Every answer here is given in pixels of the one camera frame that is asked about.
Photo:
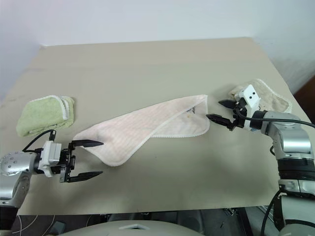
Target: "beige table surface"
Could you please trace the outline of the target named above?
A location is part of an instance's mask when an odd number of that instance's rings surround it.
[[[231,118],[217,101],[245,81],[263,79],[308,120],[286,83],[249,38],[43,48],[8,93],[0,109],[1,155],[21,150],[32,137],[15,131],[24,105],[68,95],[75,123],[57,132],[65,148],[93,124],[183,96],[207,94],[209,113]],[[306,128],[312,143],[315,133]],[[34,145],[42,147],[45,139]],[[20,214],[142,212],[268,204],[277,191],[277,163],[269,137],[211,123],[194,138],[151,138],[125,164],[111,168],[78,148],[75,173],[103,170],[84,182],[59,183],[33,176]]]

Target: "folded green towel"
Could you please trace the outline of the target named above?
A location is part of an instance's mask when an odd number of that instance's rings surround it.
[[[16,125],[20,137],[34,136],[48,129],[66,128],[73,124],[73,99],[50,95],[26,104]]]

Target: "floor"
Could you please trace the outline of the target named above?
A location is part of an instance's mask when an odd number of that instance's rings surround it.
[[[260,235],[260,226],[263,219],[263,212],[257,207],[246,208],[253,235]],[[184,219],[190,215],[200,214],[203,224],[200,228],[196,228],[194,224],[187,223]],[[21,216],[22,229],[28,226],[36,216]],[[206,236],[244,236],[244,231],[239,223],[238,215],[231,215],[224,209],[204,209],[196,211],[178,211],[178,212],[151,212],[149,214],[112,214],[112,215],[41,215],[35,221],[21,232],[22,236],[43,236],[48,234],[52,222],[65,223],[64,232],[69,232],[82,227],[99,224],[106,221],[126,220],[126,219],[144,219],[144,220],[160,220],[171,223],[180,223],[181,225],[194,228]],[[14,236],[20,235],[20,220],[17,217],[12,227]],[[266,236],[277,236],[278,230],[268,220],[266,227]]]

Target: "black cable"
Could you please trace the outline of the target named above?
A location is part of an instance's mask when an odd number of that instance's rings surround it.
[[[272,198],[272,200],[271,200],[271,202],[270,202],[270,204],[269,204],[269,206],[267,208],[267,211],[265,213],[264,219],[262,221],[261,230],[260,230],[260,236],[265,236],[265,227],[266,227],[267,219],[268,219],[268,216],[269,216],[269,212],[270,212],[271,207],[273,206],[273,204],[275,202],[275,199],[279,196],[280,193],[281,193],[281,190],[278,190],[278,192],[276,192],[276,194]]]
[[[269,151],[270,151],[271,154],[273,154],[273,155],[275,156],[275,152],[273,151],[273,149],[274,149],[274,146],[272,145],[272,146],[270,147]]]
[[[27,146],[22,150],[23,152],[28,152],[28,148],[37,140],[39,139],[41,136],[43,136],[44,134],[50,133],[49,136],[49,140],[54,140],[55,139],[55,135],[56,135],[56,131],[54,129],[49,129],[46,130],[44,132],[42,132],[41,134],[37,135],[29,144],[27,144]]]
[[[270,122],[291,122],[291,123],[298,123],[298,124],[304,124],[304,125],[308,125],[310,127],[315,128],[315,124],[306,122],[306,121],[302,121],[302,120],[297,120],[297,119],[274,119],[274,118],[249,118],[244,116],[241,112],[240,109],[236,108],[235,109],[236,114],[243,119],[246,120],[256,120],[256,121],[270,121]]]

